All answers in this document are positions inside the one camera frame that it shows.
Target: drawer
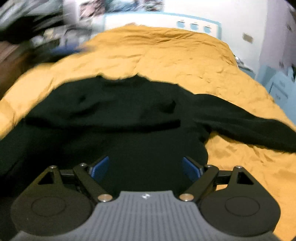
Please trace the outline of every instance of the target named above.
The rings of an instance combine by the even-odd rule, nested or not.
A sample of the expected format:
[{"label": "drawer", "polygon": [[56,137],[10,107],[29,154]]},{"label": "drawer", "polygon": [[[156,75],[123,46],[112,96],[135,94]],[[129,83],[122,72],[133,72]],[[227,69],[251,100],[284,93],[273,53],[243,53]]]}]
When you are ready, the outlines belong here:
[{"label": "drawer", "polygon": [[288,100],[288,97],[274,84],[272,85],[269,94],[274,98],[275,103],[277,103],[281,108],[283,108]]},{"label": "drawer", "polygon": [[273,77],[273,83],[277,88],[281,89],[287,96],[289,96],[291,90],[293,89],[294,82],[292,77],[288,77],[283,73],[277,73]]}]

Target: mustard bedspread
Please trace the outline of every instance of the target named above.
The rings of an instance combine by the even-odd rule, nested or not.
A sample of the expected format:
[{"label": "mustard bedspread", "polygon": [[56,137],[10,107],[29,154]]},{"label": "mustard bedspread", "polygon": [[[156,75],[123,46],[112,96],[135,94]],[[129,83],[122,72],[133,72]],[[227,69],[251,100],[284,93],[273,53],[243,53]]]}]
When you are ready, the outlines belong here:
[{"label": "mustard bedspread", "polygon": [[[0,101],[0,138],[62,83],[98,74],[116,80],[138,73],[177,83],[254,115],[279,119],[296,130],[265,88],[237,68],[228,45],[211,36],[128,25],[100,33],[85,45],[89,52],[39,65],[18,79]],[[281,207],[275,234],[291,240],[296,235],[296,153],[242,144],[217,133],[211,134],[206,148],[209,164],[223,170],[242,165],[270,192]]]}]

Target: metal screw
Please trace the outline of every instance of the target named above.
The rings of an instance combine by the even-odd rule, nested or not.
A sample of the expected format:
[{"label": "metal screw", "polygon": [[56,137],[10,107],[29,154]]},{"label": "metal screw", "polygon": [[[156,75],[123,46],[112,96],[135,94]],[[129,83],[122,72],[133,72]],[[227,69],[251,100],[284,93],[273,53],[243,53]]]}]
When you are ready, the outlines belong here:
[{"label": "metal screw", "polygon": [[113,199],[113,197],[110,194],[101,194],[98,196],[98,200],[100,202],[109,202]]},{"label": "metal screw", "polygon": [[194,199],[194,196],[190,193],[183,193],[179,196],[182,201],[190,202]]}]

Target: white wall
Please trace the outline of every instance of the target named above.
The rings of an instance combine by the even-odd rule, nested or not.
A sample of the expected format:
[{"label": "white wall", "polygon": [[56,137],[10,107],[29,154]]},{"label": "white wall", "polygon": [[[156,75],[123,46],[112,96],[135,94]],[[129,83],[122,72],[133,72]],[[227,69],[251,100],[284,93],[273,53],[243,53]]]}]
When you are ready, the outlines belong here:
[{"label": "white wall", "polygon": [[279,62],[283,62],[287,70],[290,65],[288,36],[291,34],[287,24],[292,28],[294,20],[290,14],[290,8],[285,0],[268,0],[268,14],[266,31],[260,55],[260,64],[280,70]]},{"label": "white wall", "polygon": [[[222,40],[246,66],[257,73],[265,33],[268,0],[164,0],[165,12],[187,14],[218,21]],[[243,33],[253,43],[242,39]]]}]

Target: ribbed rubber surface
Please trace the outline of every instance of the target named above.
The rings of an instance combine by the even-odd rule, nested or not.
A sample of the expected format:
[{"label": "ribbed rubber surface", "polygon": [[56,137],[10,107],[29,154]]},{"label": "ribbed rubber surface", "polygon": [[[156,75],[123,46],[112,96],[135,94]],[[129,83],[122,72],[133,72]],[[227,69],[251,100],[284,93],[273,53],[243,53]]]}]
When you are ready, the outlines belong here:
[{"label": "ribbed rubber surface", "polygon": [[12,241],[279,241],[271,232],[251,238],[224,234],[206,223],[196,204],[176,199],[172,191],[147,194],[121,192],[115,201],[98,204],[69,233],[37,237],[20,232]]}]

